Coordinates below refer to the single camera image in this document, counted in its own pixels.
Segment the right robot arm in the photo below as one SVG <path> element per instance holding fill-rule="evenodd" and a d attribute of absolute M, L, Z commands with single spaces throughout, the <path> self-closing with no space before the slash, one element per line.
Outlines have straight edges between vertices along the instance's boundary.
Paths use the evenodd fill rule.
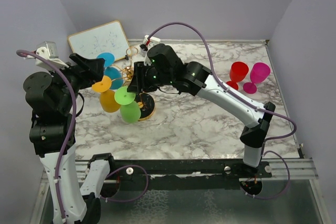
<path fill-rule="evenodd" d="M 179 93 L 188 93 L 213 102 L 238 118 L 244 129 L 240 140 L 244 143 L 241 171 L 254 177 L 260 171 L 264 141 L 275 105 L 248 101 L 237 90 L 226 86 L 201 63 L 183 63 L 171 46 L 158 44 L 147 53 L 149 64 L 134 63 L 133 78 L 127 88 L 130 93 L 154 92 L 163 86 L 172 86 Z"/>

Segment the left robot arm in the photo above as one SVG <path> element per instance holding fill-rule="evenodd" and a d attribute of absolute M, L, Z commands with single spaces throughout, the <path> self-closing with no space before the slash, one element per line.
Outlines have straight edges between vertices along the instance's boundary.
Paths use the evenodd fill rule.
<path fill-rule="evenodd" d="M 75 162 L 76 98 L 103 78 L 104 60 L 86 59 L 71 54 L 75 65 L 56 67 L 29 51 L 18 50 L 21 57 L 32 56 L 50 69 L 26 78 L 25 100 L 32 108 L 29 139 L 47 173 L 54 207 L 53 223 L 98 223 L 101 216 L 99 195 L 81 193 Z"/>

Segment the pink wine glass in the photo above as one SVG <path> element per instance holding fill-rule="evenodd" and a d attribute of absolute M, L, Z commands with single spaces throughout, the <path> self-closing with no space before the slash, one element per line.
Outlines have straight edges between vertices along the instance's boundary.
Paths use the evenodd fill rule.
<path fill-rule="evenodd" d="M 243 90 L 248 94 L 257 92 L 257 84 L 262 83 L 271 73 L 270 67 L 263 63 L 255 63 L 250 72 L 250 82 L 243 85 Z"/>

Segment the red wine glass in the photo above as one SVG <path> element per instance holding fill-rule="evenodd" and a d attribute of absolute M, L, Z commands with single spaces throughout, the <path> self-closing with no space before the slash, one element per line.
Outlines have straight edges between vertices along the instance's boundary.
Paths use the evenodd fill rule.
<path fill-rule="evenodd" d="M 238 83 L 244 80 L 248 72 L 249 67 L 247 64 L 241 61 L 234 62 L 229 73 L 230 80 L 227 81 L 226 84 L 233 89 L 238 90 Z"/>

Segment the green wine glass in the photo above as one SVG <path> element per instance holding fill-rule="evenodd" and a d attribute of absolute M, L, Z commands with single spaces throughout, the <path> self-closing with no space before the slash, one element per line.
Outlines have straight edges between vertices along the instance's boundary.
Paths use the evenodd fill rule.
<path fill-rule="evenodd" d="M 127 91 L 127 86 L 120 87 L 114 94 L 116 103 L 120 106 L 120 113 L 122 119 L 126 123 L 135 123 L 140 119 L 141 110 L 138 103 L 135 101 L 135 93 Z"/>

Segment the blue wine glass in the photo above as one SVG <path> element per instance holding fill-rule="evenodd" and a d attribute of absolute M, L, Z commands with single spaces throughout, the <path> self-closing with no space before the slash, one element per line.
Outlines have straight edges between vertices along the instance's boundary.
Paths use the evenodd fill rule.
<path fill-rule="evenodd" d="M 110 89 L 117 90 L 123 85 L 122 75 L 119 69 L 113 67 L 115 57 L 110 52 L 103 52 L 97 56 L 97 59 L 104 59 L 104 75 L 112 80 Z"/>

